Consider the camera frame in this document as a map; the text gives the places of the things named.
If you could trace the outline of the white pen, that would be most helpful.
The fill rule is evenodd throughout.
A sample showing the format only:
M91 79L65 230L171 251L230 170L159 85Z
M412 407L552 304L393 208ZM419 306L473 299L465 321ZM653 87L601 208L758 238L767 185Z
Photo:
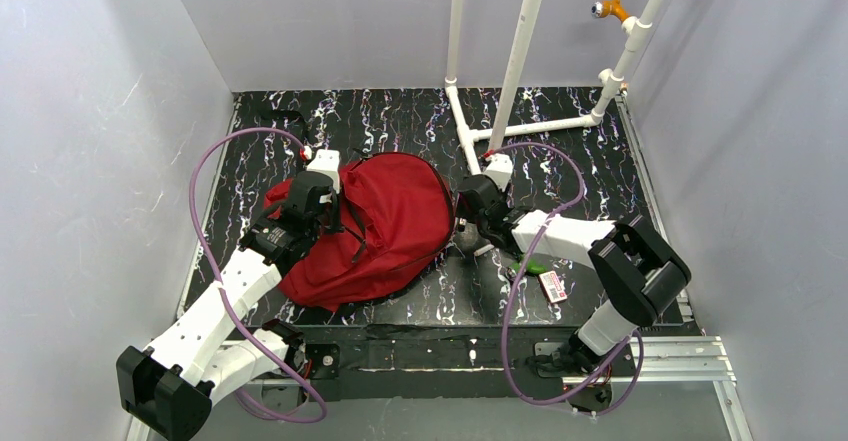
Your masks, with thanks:
M481 255L491 251L493 248L494 248L494 246L492 244L487 244L487 245L482 246L482 247L478 248L477 250L475 250L473 255L475 257L481 256Z

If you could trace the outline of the red student backpack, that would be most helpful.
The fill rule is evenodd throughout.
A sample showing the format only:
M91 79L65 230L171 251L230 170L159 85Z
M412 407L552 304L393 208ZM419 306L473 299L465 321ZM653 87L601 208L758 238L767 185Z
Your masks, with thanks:
M336 311L398 293L452 236L449 183L425 159L379 152L338 174L340 231L321 235L278 285L299 306Z

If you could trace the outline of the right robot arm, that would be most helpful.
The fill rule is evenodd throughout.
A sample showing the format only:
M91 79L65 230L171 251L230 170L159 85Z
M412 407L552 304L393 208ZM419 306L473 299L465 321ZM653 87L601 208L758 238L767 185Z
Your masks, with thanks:
M539 371L590 373L639 328L651 327L692 279L682 257L641 215L626 221L586 221L509 204L505 189L486 174L465 179L458 215L495 247L515 256L517 276L533 255L592 269L606 301L556 351L529 358Z

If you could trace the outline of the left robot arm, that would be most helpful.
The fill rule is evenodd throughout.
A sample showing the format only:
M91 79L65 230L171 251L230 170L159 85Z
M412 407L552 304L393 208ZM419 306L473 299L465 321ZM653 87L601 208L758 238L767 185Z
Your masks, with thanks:
M190 440L222 397L276 368L284 338L260 331L225 354L221 344L249 308L315 245L338 198L335 175L299 173L287 197L272 203L241 238L206 291L145 348L127 347L116 361L124 410L167 440Z

